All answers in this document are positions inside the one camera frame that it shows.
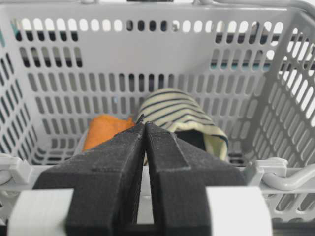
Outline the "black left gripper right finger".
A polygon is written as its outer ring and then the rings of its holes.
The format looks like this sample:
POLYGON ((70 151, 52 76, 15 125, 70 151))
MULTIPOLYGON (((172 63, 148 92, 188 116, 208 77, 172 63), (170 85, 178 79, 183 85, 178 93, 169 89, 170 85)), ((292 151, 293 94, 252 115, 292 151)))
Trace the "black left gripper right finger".
POLYGON ((154 223, 164 235, 210 235, 207 186, 244 186, 241 171, 152 122, 145 124, 154 223))

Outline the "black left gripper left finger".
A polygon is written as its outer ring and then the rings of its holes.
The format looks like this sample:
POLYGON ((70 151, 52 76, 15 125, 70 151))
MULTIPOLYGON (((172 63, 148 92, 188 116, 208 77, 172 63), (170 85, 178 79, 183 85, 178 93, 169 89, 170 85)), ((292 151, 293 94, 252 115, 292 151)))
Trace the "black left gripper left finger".
POLYGON ((41 173, 34 189, 74 190, 65 224, 68 234, 112 234, 136 223, 144 138, 145 125, 139 123, 41 173))

